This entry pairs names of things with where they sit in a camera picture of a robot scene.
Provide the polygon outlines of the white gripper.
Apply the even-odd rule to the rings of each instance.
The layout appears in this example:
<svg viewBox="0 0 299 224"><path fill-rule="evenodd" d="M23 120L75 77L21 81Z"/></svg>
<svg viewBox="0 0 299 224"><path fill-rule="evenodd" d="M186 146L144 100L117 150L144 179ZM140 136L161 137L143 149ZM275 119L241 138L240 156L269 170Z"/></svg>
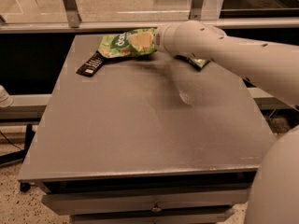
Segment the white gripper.
<svg viewBox="0 0 299 224"><path fill-rule="evenodd" d="M152 50L152 44L155 48L164 53L178 54L178 24L165 24L159 26L155 33L154 38L150 32L142 32L129 35L129 44L137 52L146 52Z"/></svg>

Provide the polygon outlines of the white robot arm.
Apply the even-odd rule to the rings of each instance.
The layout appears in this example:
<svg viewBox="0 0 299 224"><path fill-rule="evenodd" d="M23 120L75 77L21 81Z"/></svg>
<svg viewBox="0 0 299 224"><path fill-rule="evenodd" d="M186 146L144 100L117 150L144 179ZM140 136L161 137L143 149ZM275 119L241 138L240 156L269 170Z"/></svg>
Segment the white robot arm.
<svg viewBox="0 0 299 224"><path fill-rule="evenodd" d="M138 49L217 63L284 104L299 106L299 48L228 36L200 21L165 24L129 36ZM254 178L244 224L298 224L299 127L282 135L265 154Z"/></svg>

